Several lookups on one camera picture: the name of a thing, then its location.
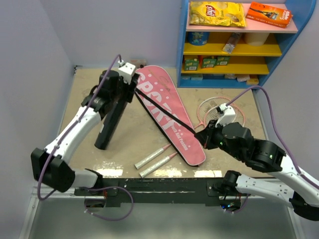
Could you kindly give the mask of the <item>black shuttlecock tube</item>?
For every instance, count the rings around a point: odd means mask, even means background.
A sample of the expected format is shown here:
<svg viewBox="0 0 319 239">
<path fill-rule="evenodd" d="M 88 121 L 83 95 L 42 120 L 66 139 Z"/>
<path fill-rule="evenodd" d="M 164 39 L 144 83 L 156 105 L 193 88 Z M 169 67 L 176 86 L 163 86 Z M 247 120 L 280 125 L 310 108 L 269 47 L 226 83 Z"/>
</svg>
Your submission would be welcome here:
<svg viewBox="0 0 319 239">
<path fill-rule="evenodd" d="M 120 99 L 106 115 L 102 128 L 94 144 L 97 149 L 105 150 L 108 147 L 127 103 L 128 102 L 125 99 Z"/>
</svg>

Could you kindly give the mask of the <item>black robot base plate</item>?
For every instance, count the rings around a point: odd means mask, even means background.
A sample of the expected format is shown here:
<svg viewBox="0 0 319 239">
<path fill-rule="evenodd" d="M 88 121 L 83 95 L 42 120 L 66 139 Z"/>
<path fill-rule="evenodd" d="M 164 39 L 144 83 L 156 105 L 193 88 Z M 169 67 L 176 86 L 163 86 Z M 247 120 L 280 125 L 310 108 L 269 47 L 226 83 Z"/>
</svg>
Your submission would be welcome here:
<svg viewBox="0 0 319 239">
<path fill-rule="evenodd" d="M 224 188 L 222 178 L 104 178 L 101 187 L 109 187 L 107 207 L 130 203 L 129 195 L 118 189 L 126 189 L 136 204 L 204 204 L 219 206 L 245 194 L 234 188 Z"/>
</svg>

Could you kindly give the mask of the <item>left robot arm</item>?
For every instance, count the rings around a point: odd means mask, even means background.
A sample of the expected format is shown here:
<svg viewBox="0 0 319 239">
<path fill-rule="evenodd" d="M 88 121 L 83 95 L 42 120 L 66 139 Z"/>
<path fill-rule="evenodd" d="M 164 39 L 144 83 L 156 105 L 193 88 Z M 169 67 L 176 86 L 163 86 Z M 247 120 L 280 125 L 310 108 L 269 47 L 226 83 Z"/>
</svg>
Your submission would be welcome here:
<svg viewBox="0 0 319 239">
<path fill-rule="evenodd" d="M 36 148 L 31 153 L 33 176 L 39 183 L 61 193 L 71 187 L 84 187 L 91 195 L 103 191 L 101 174 L 85 169 L 73 170 L 70 159 L 87 134 L 100 122 L 103 128 L 96 140 L 97 148 L 104 150 L 112 138 L 130 103 L 138 84 L 138 73 L 129 74 L 127 82 L 124 72 L 104 71 L 99 84 L 81 103 L 81 107 L 62 133 L 44 149 Z"/>
</svg>

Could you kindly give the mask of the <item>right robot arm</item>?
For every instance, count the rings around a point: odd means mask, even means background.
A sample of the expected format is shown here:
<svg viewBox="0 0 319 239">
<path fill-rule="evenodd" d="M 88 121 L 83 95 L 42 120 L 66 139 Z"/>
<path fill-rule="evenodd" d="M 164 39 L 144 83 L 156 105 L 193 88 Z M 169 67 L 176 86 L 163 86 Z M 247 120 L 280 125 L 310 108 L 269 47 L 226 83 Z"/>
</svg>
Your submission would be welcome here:
<svg viewBox="0 0 319 239">
<path fill-rule="evenodd" d="M 319 182 L 294 165 L 293 160 L 275 143 L 255 139 L 248 128 L 234 122 L 222 126 L 211 120 L 195 133 L 205 149 L 219 148 L 251 169 L 280 180 L 274 184 L 229 170 L 222 182 L 215 185 L 221 194 L 251 194 L 279 201 L 302 218 L 319 219 Z"/>
</svg>

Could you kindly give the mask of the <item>pink racket bag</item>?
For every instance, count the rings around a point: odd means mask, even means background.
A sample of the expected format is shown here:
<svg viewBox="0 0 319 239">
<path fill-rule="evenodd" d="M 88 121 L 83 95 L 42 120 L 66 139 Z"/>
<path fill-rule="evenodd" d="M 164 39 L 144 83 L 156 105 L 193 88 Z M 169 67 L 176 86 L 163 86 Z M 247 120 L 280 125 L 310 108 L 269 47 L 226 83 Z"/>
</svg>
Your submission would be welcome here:
<svg viewBox="0 0 319 239">
<path fill-rule="evenodd" d="M 137 89 L 151 98 L 160 107 L 194 129 L 173 80 L 160 66 L 145 66 L 136 71 L 140 75 Z M 137 94 L 138 100 L 181 158 L 190 166 L 198 166 L 206 160 L 205 153 L 194 133 L 174 121 Z"/>
</svg>

